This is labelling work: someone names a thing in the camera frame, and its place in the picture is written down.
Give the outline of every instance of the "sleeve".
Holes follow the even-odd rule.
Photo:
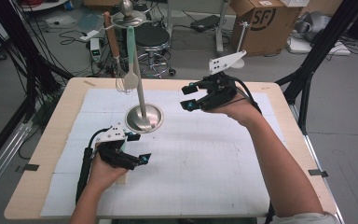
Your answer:
[[[330,213],[319,214],[319,213],[306,213],[298,214],[292,217],[274,217],[271,224],[300,224],[300,223],[311,223],[311,224],[339,224],[336,217]]]

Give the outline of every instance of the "floor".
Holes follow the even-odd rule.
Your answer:
[[[73,29],[88,32],[102,27],[102,18],[86,9],[63,11],[48,10],[38,15],[40,20],[62,13],[76,21]],[[191,19],[176,15],[180,24],[188,25]],[[232,18],[225,26],[232,27]],[[44,33],[48,47],[57,59],[71,72],[90,71],[90,53],[84,43],[60,45],[59,34],[65,30]],[[218,55],[214,52],[213,33],[194,33],[187,29],[174,31],[170,49],[171,63],[177,73],[174,79],[201,79],[207,75],[208,61]],[[228,69],[228,75],[245,81],[273,82],[285,77],[301,65],[306,55],[291,54],[283,50],[273,57],[247,57],[242,69]],[[84,77],[90,73],[80,72]],[[21,83],[11,60],[0,60],[0,131],[20,105],[24,97]],[[345,223],[358,223],[358,55],[335,56],[324,60],[312,80],[310,106],[307,119],[310,140],[337,202]],[[24,157],[32,155],[41,133],[36,132],[21,148]],[[4,218],[8,200],[21,178],[16,170],[27,163],[18,156],[11,161],[0,178],[0,223],[66,223],[67,220],[11,221]],[[202,220],[200,223],[238,223],[238,220]]]

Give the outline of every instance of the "chair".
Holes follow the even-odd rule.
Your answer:
[[[135,28],[135,43],[145,52],[138,56],[141,75],[161,78],[167,71],[171,76],[176,74],[161,53],[170,46],[170,35],[165,29],[152,25],[138,26]]]

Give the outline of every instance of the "handle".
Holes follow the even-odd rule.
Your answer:
[[[129,63],[133,63],[133,55],[135,53],[135,31],[132,26],[127,28],[127,50],[129,54]]]
[[[110,21],[110,13],[107,11],[104,12],[104,14],[103,14],[103,22],[104,22],[105,28],[112,25],[112,22]],[[112,51],[113,57],[115,57],[115,58],[119,57],[120,51],[118,49],[115,28],[112,27],[112,28],[106,30],[106,35],[107,35],[107,39],[109,41],[109,47],[110,47],[110,50]]]

